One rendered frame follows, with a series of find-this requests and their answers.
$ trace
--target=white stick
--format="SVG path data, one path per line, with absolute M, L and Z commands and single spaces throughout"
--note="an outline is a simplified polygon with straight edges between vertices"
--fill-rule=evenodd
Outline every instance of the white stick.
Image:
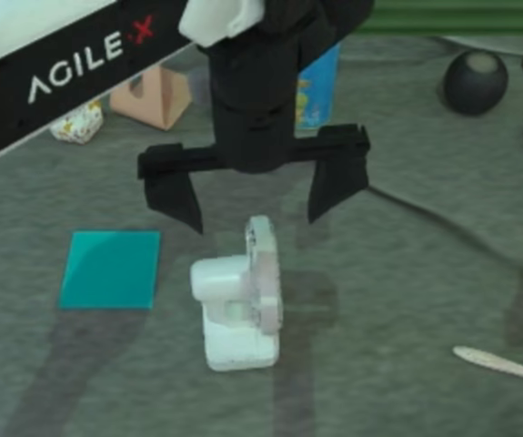
M 492 353 L 471 349 L 465 346 L 456 346 L 453 348 L 459 358 L 477 364 L 478 366 L 486 367 L 493 371 L 503 371 L 510 375 L 519 376 L 523 378 L 523 365 L 516 362 L 503 359 Z

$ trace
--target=black round object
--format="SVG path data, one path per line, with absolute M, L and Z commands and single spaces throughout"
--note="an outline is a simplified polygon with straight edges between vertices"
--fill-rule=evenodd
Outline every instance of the black round object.
M 508 90 L 508 69 L 499 56 L 470 50 L 449 65 L 443 98 L 454 111 L 478 116 L 497 105 Z

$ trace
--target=blue can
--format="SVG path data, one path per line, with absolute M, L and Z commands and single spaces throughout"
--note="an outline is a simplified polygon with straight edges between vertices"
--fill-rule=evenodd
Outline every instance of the blue can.
M 318 129 L 330 119 L 340 44 L 330 48 L 299 75 L 296 119 L 299 129 Z

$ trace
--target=green curtain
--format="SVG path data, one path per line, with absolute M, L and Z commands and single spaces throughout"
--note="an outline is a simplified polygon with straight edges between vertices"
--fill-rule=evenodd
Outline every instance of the green curtain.
M 377 0 L 359 32 L 523 35 L 523 0 Z

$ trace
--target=teal square cloth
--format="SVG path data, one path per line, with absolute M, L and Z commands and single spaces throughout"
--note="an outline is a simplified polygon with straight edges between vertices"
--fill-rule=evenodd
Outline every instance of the teal square cloth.
M 74 232 L 59 308 L 151 309 L 159 250 L 159 232 Z

